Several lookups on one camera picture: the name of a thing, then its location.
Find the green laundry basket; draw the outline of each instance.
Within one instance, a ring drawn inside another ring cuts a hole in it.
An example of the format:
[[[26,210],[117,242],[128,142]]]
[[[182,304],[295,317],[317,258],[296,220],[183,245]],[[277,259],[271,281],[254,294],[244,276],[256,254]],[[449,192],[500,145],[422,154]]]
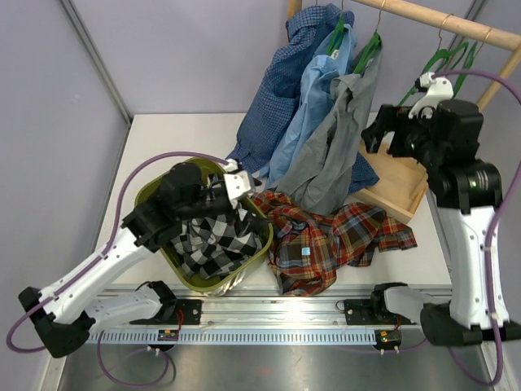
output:
[[[194,158],[188,160],[190,163],[197,165],[202,172],[203,182],[208,182],[209,174],[216,174],[219,179],[223,179],[222,174],[225,173],[225,170],[218,165],[207,159]],[[154,179],[149,182],[143,189],[141,189],[136,196],[135,204],[141,204],[146,201],[148,197],[157,189],[160,184],[161,177]],[[265,216],[259,208],[255,205],[255,203],[248,199],[244,199],[241,201],[242,205],[245,209],[254,212],[258,216]],[[187,288],[192,289],[196,292],[203,293],[205,296],[222,296],[226,292],[228,292],[231,288],[235,287],[238,283],[240,283],[245,277],[253,273],[264,261],[264,255],[266,251],[268,251],[269,246],[271,245],[271,241],[274,238],[274,229],[271,224],[267,224],[266,228],[260,233],[260,241],[264,245],[264,247],[253,257],[248,259],[243,265],[241,265],[236,271],[230,273],[226,277],[215,276],[210,279],[202,279],[199,275],[195,274],[192,277],[189,277],[186,272],[181,268],[181,263],[179,261],[179,255],[177,254],[175,248],[172,244],[166,244],[161,252],[166,258],[167,262],[172,267],[173,271],[177,275],[177,277],[186,285]]]

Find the green hanger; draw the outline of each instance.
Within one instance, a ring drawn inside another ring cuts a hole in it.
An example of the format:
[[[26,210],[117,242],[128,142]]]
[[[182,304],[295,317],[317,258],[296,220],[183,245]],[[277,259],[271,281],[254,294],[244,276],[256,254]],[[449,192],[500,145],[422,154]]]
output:
[[[363,71],[369,61],[376,55],[378,48],[382,45],[382,38],[380,34],[374,31],[373,36],[369,40],[369,43],[366,45],[364,52],[361,54],[360,59],[358,60],[357,66],[354,68],[352,73],[361,73]]]
[[[342,13],[340,13],[339,23],[336,24],[335,29],[333,30],[333,35],[331,36],[331,41],[329,42],[329,46],[327,47],[327,55],[332,55],[333,52],[340,47],[343,38],[344,19],[342,19]]]
[[[435,68],[434,72],[439,72],[441,69],[443,69],[447,64],[450,63],[450,61],[454,58],[454,56],[459,53],[460,51],[462,52],[462,54],[459,56],[458,60],[451,65],[451,68],[450,69],[455,69],[457,67],[457,65],[462,61],[463,57],[465,56],[465,53],[467,51],[469,47],[469,42],[463,42],[462,44],[460,44],[458,47],[454,48],[453,50],[451,51],[448,51],[447,49],[439,49],[436,51],[436,53],[431,57],[431,59],[429,59],[429,61],[427,62],[427,64],[425,65],[425,67],[423,67],[423,70],[422,72],[420,73],[421,75],[423,75],[425,72],[429,72],[433,69],[433,67],[435,66],[435,64],[438,62],[438,61],[441,61],[441,63],[438,65],[437,68]],[[469,51],[469,54],[467,55],[465,61],[464,61],[464,66],[465,64],[468,64],[468,60],[469,60],[469,57],[471,56],[471,54],[473,54],[473,50]],[[418,89],[415,87],[415,86],[412,86],[411,89],[409,90],[409,92],[404,96],[404,98],[400,101],[400,103],[398,103],[398,106],[403,106],[404,103],[407,101],[407,99],[411,96],[411,95],[414,95],[414,94],[417,94],[418,93]]]

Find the light blue shirt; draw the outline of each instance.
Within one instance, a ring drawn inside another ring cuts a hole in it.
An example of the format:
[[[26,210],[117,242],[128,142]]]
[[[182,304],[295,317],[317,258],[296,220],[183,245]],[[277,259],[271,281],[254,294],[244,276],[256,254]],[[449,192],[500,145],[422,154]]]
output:
[[[330,94],[331,81],[348,72],[353,50],[357,44],[357,37],[352,27],[349,24],[345,24],[344,27],[340,48],[333,55],[326,55],[333,34],[330,33],[317,48],[315,57],[302,74],[299,109],[277,145],[268,166],[260,172],[261,176],[265,176],[269,171],[266,188],[286,174],[309,136],[324,121],[333,107]]]

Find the metal floor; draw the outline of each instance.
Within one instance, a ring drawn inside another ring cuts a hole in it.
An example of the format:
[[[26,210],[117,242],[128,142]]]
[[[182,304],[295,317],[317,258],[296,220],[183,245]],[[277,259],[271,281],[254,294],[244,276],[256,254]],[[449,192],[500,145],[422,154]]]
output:
[[[404,331],[404,344],[422,339],[418,331]],[[136,350],[132,345],[104,345],[105,365],[121,380],[144,383],[154,380],[164,360],[153,354],[121,359]],[[424,345],[413,352],[361,354],[369,346],[206,346],[179,345],[170,351],[176,374],[170,368],[165,385],[153,389],[172,391],[351,391],[351,390],[485,390],[468,380],[453,363],[447,349]],[[486,368],[478,348],[458,351],[466,365],[485,378]],[[60,391],[127,389],[113,384],[101,372],[95,345],[85,345],[69,356]]]

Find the white tabletop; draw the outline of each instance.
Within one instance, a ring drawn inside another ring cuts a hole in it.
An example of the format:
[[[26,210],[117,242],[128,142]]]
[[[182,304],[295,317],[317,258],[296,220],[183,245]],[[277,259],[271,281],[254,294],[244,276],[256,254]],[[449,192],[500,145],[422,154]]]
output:
[[[243,117],[244,114],[137,115],[116,175],[98,246],[110,234],[121,184],[137,165],[157,154],[170,151],[202,152],[225,158],[235,145],[237,128]],[[161,160],[138,174],[125,195],[122,217],[132,211],[135,196],[142,187],[182,160],[185,158]],[[342,267],[337,271],[337,281],[328,290],[369,288],[377,283],[395,281],[408,283],[415,288],[449,288],[449,272],[426,197],[409,225],[418,242],[417,248],[385,253],[377,251],[369,267]],[[163,280],[176,289],[184,288],[160,252],[127,270],[112,288],[136,286],[146,280]],[[241,288],[273,291],[277,289],[277,284],[273,273],[264,264],[234,290]]]

